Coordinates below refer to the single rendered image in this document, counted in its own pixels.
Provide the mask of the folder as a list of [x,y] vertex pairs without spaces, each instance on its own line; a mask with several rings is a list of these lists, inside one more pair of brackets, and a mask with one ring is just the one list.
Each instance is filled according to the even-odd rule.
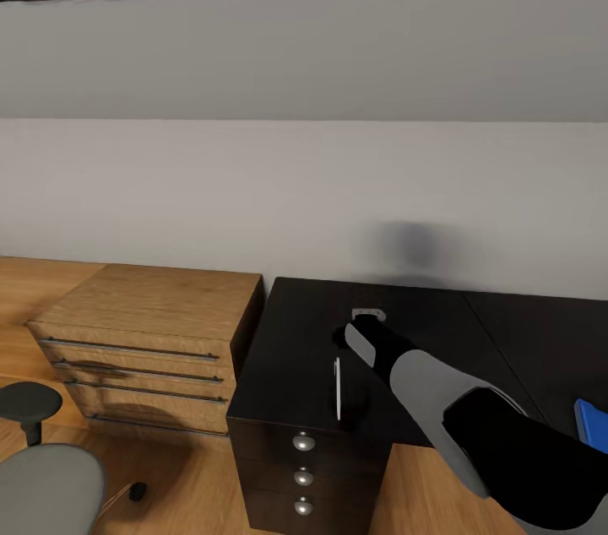
[[608,411],[581,399],[573,407],[579,440],[608,455]]

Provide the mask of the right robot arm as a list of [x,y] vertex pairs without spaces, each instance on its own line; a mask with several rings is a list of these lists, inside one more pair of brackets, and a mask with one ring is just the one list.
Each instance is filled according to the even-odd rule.
[[402,403],[460,482],[494,498],[527,535],[608,535],[608,455],[528,418],[506,393],[353,309],[332,334]]

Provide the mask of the swivel chair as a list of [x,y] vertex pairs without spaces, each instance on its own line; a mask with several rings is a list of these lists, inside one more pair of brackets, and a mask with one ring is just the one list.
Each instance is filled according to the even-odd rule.
[[37,382],[0,387],[0,417],[20,422],[28,446],[0,462],[0,535],[91,535],[128,490],[130,500],[143,498],[147,485],[130,481],[105,503],[106,470],[98,455],[41,443],[41,421],[62,402],[58,391]]

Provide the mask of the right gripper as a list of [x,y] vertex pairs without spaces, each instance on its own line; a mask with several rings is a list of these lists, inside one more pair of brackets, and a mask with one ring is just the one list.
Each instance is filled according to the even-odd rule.
[[349,349],[350,346],[346,343],[345,340],[345,328],[338,328],[337,332],[333,332],[332,334],[332,342],[334,344],[338,344],[339,349]]

